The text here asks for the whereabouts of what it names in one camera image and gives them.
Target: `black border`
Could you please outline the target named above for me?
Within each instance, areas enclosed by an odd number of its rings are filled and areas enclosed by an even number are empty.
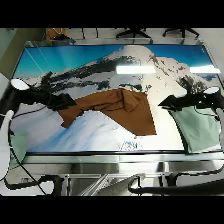
[[[108,45],[141,45],[141,46],[145,46],[145,45],[174,45],[174,46],[199,46],[199,45],[191,45],[191,44],[188,44],[188,45],[179,45],[179,44],[75,44],[75,45],[68,45],[69,47],[72,47],[72,46],[108,46]],[[37,47],[65,47],[66,45],[61,45],[61,46],[56,46],[56,45],[53,45],[53,46],[37,46]],[[212,62],[212,59],[206,49],[206,47],[204,45],[200,45],[204,48],[204,50],[206,51],[211,63],[213,64]],[[22,58],[22,55],[25,51],[25,48],[36,48],[36,47],[24,47],[23,51],[20,53],[20,56],[19,56],[19,59],[17,61],[17,64],[12,72],[12,76],[11,76],[11,79],[14,78],[14,75],[15,75],[15,72],[18,68],[18,65],[20,63],[20,60]],[[221,79],[219,78],[219,75],[216,74],[218,79],[219,79],[219,82],[221,83],[221,86],[222,88],[224,89],[224,86],[221,82]],[[145,154],[182,154],[182,155],[198,155],[198,154],[206,154],[206,153],[217,153],[217,152],[223,152],[222,149],[218,149],[218,150],[214,150],[214,151],[211,151],[211,152],[202,152],[202,153],[189,153],[188,150],[186,149],[186,147],[184,147],[184,150],[150,150],[150,151],[84,151],[84,152],[27,152],[26,153],[26,156],[94,156],[94,155],[145,155]]]

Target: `light green fabric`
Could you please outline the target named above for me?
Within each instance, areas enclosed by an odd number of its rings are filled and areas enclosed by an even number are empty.
[[[26,137],[27,134],[26,133],[14,133],[15,135],[11,135],[11,144],[13,147],[13,150],[18,158],[18,160],[20,162],[23,161],[25,155],[26,155]],[[10,165],[9,165],[9,169],[13,169],[16,168],[17,166],[19,166],[19,164],[17,163],[16,159],[14,158],[13,154],[11,153],[10,155],[11,159],[10,159]]]
[[[214,115],[210,108],[197,111]],[[201,115],[194,107],[184,107],[182,111],[171,113],[190,147],[190,152],[195,153],[220,143],[219,124],[214,117]]]

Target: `floor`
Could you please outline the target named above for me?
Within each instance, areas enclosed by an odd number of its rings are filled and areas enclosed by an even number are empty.
[[[156,39],[156,38],[163,38],[162,34],[164,32],[165,28],[147,28],[146,33],[148,35],[150,35],[152,37],[152,39]],[[200,37],[207,43],[207,46],[212,54],[212,56],[214,57],[214,60],[217,64],[217,67],[221,70],[222,74],[224,75],[224,28],[195,28],[195,30],[197,32],[200,33]],[[116,34],[118,34],[119,32],[122,32],[123,28],[98,28],[98,32],[99,32],[99,38],[115,38]],[[82,39],[82,32],[81,32],[81,28],[72,28],[72,29],[66,29],[67,35],[73,39]],[[85,37],[86,39],[95,39],[96,38],[96,30],[94,28],[84,28],[84,32],[85,32]],[[186,36],[190,36],[190,37],[194,37],[194,35],[186,32]],[[179,38],[181,37],[181,35],[177,32],[174,32],[173,34],[167,34],[167,38],[169,37],[176,37]],[[171,169],[172,171],[178,170],[178,171],[186,171],[186,170],[213,170],[213,169],[217,169],[222,165],[222,161],[215,161],[214,163],[210,163],[210,162],[196,162],[192,165],[191,163],[191,167],[189,167],[188,163],[170,163],[169,164],[169,169]],[[98,166],[95,168],[94,170],[97,172],[101,172],[101,173],[106,173],[108,172],[108,170],[112,170],[112,172],[117,172],[117,167],[116,168],[112,168],[114,167],[113,165],[115,164],[108,164],[107,165],[103,165],[102,166]],[[90,173],[93,172],[93,167],[91,166],[91,164],[88,165],[77,165],[77,166],[72,166],[72,165],[54,165],[54,164],[46,164],[46,165],[26,165],[27,169],[32,173],[32,174],[56,174],[56,173],[82,173],[87,172],[87,170],[90,171]],[[12,171],[9,172],[8,180],[11,183],[15,183],[18,179],[16,177],[18,177],[19,174],[24,173],[21,168],[16,168]]]

